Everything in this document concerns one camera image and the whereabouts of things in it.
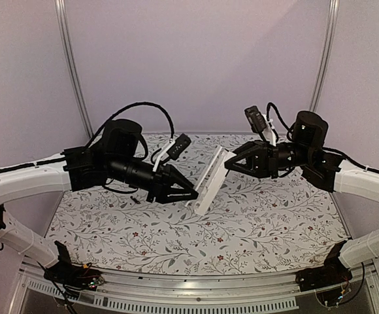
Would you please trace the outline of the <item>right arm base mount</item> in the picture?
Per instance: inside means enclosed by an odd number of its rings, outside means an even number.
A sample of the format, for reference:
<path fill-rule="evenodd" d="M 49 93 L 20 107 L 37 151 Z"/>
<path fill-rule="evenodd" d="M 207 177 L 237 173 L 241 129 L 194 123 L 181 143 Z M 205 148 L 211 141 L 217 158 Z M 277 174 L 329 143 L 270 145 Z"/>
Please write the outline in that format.
<path fill-rule="evenodd" d="M 322 266 L 305 268 L 295 273 L 295 282 L 301 292 L 340 284 L 352 279 L 350 269 L 339 260 L 340 250 L 345 243 L 346 240 L 335 244 L 323 261 Z"/>

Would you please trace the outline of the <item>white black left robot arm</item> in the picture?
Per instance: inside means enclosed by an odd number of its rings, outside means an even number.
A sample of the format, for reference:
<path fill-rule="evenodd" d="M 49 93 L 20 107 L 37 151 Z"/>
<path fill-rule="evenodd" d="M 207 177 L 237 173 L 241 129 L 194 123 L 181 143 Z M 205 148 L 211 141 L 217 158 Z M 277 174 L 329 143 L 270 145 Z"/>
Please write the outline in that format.
<path fill-rule="evenodd" d="M 20 224 L 5 211 L 5 203 L 48 192 L 104 186 L 109 179 L 147 191 L 148 202 L 166 204 L 198 197 L 194 185 L 174 166 L 161 162 L 152 165 L 137 157 L 138 145 L 147 146 L 142 126 L 117 119 L 108 122 L 100 140 L 89 147 L 70 148 L 48 159 L 0 168 L 0 242 L 51 269 L 62 283 L 71 284 L 78 274 L 66 246 Z"/>

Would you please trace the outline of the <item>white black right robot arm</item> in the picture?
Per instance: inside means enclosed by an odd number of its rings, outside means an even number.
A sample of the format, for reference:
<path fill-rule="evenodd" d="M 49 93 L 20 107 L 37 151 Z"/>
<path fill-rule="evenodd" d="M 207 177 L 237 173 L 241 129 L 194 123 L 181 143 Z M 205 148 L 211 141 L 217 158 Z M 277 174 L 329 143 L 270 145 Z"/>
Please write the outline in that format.
<path fill-rule="evenodd" d="M 302 177 L 312 186 L 326 192 L 352 194 L 379 203 L 379 169 L 364 166 L 347 154 L 324 147 L 329 125 L 318 114 L 299 111 L 288 127 L 278 109 L 269 103 L 264 116 L 256 106 L 248 107 L 244 114 L 251 129 L 261 140 L 250 141 L 235 149 L 233 157 L 224 166 L 257 179 L 283 177 L 279 172 L 302 169 Z M 273 108 L 287 129 L 288 142 L 277 143 L 267 139 L 265 130 L 276 135 L 269 118 Z M 335 245 L 319 269 L 318 279 L 323 285 L 332 285 L 349 269 L 366 260 L 379 258 L 379 229 L 357 239 Z"/>

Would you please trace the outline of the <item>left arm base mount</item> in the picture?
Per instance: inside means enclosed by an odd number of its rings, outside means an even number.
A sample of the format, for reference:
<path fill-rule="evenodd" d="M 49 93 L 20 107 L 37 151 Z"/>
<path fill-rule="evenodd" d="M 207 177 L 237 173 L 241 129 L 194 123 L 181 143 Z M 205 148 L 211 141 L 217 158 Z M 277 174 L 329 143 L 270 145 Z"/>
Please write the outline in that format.
<path fill-rule="evenodd" d="M 55 265 L 45 268 L 44 277 L 47 280 L 60 283 L 71 290 L 96 290 L 105 282 L 101 271 L 95 269 L 91 262 L 73 264 L 67 247 L 59 241 L 54 244 L 58 249 L 58 259 Z"/>

